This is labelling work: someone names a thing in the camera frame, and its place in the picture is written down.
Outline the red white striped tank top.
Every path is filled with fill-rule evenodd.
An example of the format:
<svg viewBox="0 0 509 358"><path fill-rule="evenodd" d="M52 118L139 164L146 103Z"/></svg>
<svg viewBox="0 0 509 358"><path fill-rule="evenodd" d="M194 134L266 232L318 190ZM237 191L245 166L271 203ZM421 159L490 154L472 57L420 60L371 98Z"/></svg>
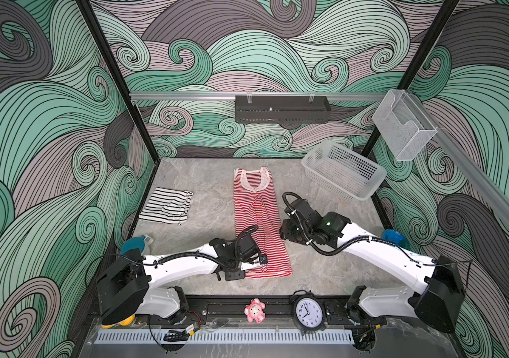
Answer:
<svg viewBox="0 0 509 358"><path fill-rule="evenodd" d="M236 169L233 179L235 231L257 226L252 234L267 264L248 270L249 278L277 278L292 274L290 256L280 236L281 216L272 173L261 167L257 171Z"/></svg>

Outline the black white striped tank top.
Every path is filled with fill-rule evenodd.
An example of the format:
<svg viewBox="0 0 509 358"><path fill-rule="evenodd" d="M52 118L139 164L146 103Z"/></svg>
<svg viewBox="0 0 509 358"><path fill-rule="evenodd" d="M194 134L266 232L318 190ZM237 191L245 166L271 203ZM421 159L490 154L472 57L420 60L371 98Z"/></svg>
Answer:
<svg viewBox="0 0 509 358"><path fill-rule="evenodd" d="M182 225L188 219L192 199L192 191L157 187L139 214L139 219Z"/></svg>

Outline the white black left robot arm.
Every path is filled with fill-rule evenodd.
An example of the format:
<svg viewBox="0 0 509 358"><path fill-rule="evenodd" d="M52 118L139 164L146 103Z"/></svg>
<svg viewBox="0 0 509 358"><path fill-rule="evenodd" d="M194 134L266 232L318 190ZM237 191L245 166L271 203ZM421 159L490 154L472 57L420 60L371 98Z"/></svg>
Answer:
<svg viewBox="0 0 509 358"><path fill-rule="evenodd" d="M180 321L189 311L183 289L173 283L186 277L216 274L242 280L268 264L254 240L258 227L241 231L235 240L215 238L190 251L144 255L136 247L123 254L96 280L102 326L128 325L137 315Z"/></svg>

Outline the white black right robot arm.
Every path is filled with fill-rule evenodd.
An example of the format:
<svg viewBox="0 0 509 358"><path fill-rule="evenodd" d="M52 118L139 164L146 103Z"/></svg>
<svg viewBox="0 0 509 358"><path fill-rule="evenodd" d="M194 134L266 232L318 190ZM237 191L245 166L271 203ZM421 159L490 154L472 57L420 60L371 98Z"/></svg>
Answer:
<svg viewBox="0 0 509 358"><path fill-rule="evenodd" d="M351 254L398 279L397 288L356 288L351 309L377 317L410 317L446 334L457 326L466 297L459 263L444 255L431 258L378 237L339 213L321 215L294 192L282 195L286 205L282 240L311 247L322 256Z"/></svg>

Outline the pink plush toy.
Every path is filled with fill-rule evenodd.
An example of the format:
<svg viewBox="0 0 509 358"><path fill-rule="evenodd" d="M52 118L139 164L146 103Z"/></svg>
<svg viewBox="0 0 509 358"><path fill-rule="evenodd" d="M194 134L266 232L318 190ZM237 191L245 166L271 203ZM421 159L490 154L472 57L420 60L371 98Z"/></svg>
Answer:
<svg viewBox="0 0 509 358"><path fill-rule="evenodd" d="M259 298L254 298L244 310L248 322L263 322L266 318L265 308L266 305Z"/></svg>

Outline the white plastic laundry basket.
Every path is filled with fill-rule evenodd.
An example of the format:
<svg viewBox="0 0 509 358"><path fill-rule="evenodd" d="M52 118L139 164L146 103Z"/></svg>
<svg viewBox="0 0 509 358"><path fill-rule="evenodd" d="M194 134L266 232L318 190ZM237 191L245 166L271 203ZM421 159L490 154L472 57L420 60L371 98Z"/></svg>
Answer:
<svg viewBox="0 0 509 358"><path fill-rule="evenodd" d="M306 176L345 201L368 200L384 182L385 168L333 141L325 141L301 160Z"/></svg>

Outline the black analog alarm clock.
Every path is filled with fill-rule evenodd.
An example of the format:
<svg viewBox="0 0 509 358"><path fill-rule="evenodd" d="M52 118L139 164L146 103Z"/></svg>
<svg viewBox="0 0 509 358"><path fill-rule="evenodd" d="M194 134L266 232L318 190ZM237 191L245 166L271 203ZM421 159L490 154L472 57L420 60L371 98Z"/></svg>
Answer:
<svg viewBox="0 0 509 358"><path fill-rule="evenodd" d="M324 305L311 292L299 290L290 296L293 324L302 334L312 334L326 329Z"/></svg>

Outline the blue round lid object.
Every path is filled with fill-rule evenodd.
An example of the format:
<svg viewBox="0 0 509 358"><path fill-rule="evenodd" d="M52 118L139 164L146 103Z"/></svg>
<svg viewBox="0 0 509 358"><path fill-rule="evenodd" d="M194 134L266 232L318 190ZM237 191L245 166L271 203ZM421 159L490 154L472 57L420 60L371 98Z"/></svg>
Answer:
<svg viewBox="0 0 509 358"><path fill-rule="evenodd" d="M397 246L400 246L402 249L406 249L406 250L411 249L408 240L401 233L399 233L396 230L386 229L382 233L381 238L383 240L390 241L390 242L396 244Z"/></svg>

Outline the teal round lid object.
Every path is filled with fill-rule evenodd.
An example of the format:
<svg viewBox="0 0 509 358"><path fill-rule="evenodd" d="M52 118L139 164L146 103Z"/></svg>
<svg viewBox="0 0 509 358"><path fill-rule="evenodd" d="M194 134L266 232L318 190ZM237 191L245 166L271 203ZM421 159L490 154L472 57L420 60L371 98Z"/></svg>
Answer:
<svg viewBox="0 0 509 358"><path fill-rule="evenodd" d="M141 237L132 237L123 244L120 253L121 255L124 255L128 251L138 250L142 256L149 255L151 251L150 245L153 243L153 241L153 238L147 235L142 235Z"/></svg>

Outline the yellow red plush doll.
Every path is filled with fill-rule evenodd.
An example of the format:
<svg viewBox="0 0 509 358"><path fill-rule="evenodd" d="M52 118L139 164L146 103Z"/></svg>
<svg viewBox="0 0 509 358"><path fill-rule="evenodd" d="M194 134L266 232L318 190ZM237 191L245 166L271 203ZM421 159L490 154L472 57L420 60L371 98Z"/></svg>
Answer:
<svg viewBox="0 0 509 358"><path fill-rule="evenodd" d="M127 319L124 319L124 320L122 320L120 322L117 322L117 323L114 323L114 324L111 324L111 325L102 325L102 328L103 329L111 329L111 328L114 328L116 326L122 326L122 327L129 326L131 323L134 322L135 317L136 317L136 315L133 314L133 315L129 316Z"/></svg>

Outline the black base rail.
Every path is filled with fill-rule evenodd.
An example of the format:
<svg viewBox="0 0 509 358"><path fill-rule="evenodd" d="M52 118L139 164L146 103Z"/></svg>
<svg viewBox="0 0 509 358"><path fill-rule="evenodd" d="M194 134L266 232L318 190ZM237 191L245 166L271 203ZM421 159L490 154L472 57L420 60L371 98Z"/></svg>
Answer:
<svg viewBox="0 0 509 358"><path fill-rule="evenodd" d="M245 295L187 295L187 305L174 319L151 317L153 325L175 326L198 323L221 325L231 319L246 319L244 309L252 298ZM418 319L438 331L451 330L451 321L445 302L433 293L420 295L405 289L372 289L358 286L349 295L314 295L298 291L291 295L263 295L260 302L266 305L267 319L295 317L296 304L304 298L318 302L326 325L366 327L383 325L387 317Z"/></svg>

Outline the black wall shelf tray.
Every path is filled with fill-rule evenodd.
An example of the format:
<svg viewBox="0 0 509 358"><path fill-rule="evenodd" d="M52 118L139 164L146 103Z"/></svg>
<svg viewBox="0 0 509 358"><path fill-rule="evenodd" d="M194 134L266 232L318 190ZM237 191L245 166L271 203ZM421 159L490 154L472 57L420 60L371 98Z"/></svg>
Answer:
<svg viewBox="0 0 509 358"><path fill-rule="evenodd" d="M332 112L322 95L237 95L235 120L242 124L323 124Z"/></svg>

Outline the clear plastic wall bin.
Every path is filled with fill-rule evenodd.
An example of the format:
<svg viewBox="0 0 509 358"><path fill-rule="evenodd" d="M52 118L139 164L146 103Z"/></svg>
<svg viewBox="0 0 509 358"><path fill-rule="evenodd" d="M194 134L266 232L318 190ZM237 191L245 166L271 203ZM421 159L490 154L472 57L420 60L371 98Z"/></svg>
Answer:
<svg viewBox="0 0 509 358"><path fill-rule="evenodd" d="M437 134L436 124L416 95L389 90L373 121L396 161L413 161Z"/></svg>

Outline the black vertical frame post right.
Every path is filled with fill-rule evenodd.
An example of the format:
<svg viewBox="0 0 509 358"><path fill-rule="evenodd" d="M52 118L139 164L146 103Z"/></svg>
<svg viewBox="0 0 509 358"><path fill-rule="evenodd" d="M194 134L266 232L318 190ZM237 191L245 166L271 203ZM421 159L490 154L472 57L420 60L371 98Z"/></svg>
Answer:
<svg viewBox="0 0 509 358"><path fill-rule="evenodd" d="M409 64L405 74L402 76L396 90L402 89L410 92L409 88L411 88L415 76L417 76L418 72L430 57L430 52L432 52L433 48L435 47L439 37L442 34L442 31L445 29L445 25L447 25L448 20L453 15L453 12L458 4L458 1L444 1L442 3L438 13L436 14L436 18L433 20L430 28L427 29L427 33L424 35L419 49L415 53L413 60L411 64ZM366 158L369 157L379 140L384 141L377 127L375 126L372 135L361 151L361 155Z"/></svg>

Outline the black vertical frame post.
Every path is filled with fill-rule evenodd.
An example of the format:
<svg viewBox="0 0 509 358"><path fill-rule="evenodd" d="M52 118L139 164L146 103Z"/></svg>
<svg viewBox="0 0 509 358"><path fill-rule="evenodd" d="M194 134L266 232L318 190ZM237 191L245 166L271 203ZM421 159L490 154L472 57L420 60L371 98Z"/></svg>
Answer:
<svg viewBox="0 0 509 358"><path fill-rule="evenodd" d="M427 33L424 35L419 49L415 53L413 60L411 64L409 64L405 74L402 76L396 90L402 89L410 92L409 88L411 88L415 76L417 76L418 72L430 57L430 52L432 52L433 48L435 47L439 37L442 34L442 31L445 29L445 25L447 25L448 20L453 15L453 12L458 4L458 1L444 1L442 3L438 13L436 14L436 18L433 20L430 28L427 29ZM377 127L375 126L372 135L361 151L361 155L366 158L369 157L379 140L384 141Z"/></svg>
<svg viewBox="0 0 509 358"><path fill-rule="evenodd" d="M128 85L120 71L118 63L113 56L111 47L102 30L102 26L96 18L92 4L87 0L76 0L75 2L78 5L81 15L83 16L84 21L86 22L86 25L91 33L91 36L93 37L93 40L102 55L102 59L105 62L106 67L108 67L111 73L111 77L119 91L120 97L126 105L126 109L142 137L143 143L145 144L146 149L151 156L151 160L153 161L154 165L158 166L160 164L160 158L157 154L157 151L155 150L149 132L146 129L146 123L143 120L140 110L131 100Z"/></svg>

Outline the black vertical frame post left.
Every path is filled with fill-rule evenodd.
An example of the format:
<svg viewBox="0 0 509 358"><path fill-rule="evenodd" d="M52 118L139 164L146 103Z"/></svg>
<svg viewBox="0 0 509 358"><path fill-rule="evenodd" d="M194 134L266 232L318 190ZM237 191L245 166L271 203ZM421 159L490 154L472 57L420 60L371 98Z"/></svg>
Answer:
<svg viewBox="0 0 509 358"><path fill-rule="evenodd" d="M146 123L143 120L140 110L131 100L128 85L120 71L118 63L113 56L111 47L102 30L102 26L96 18L92 4L87 0L76 0L75 2L78 5L81 15L83 16L84 21L86 22L86 25L91 33L91 36L93 37L93 40L102 55L102 59L105 62L106 67L108 67L111 73L111 77L119 91L120 97L126 105L126 109L142 137L143 143L145 144L146 149L151 156L151 160L153 161L154 165L158 166L160 164L160 158L157 154L157 151L155 150L149 132L146 129Z"/></svg>

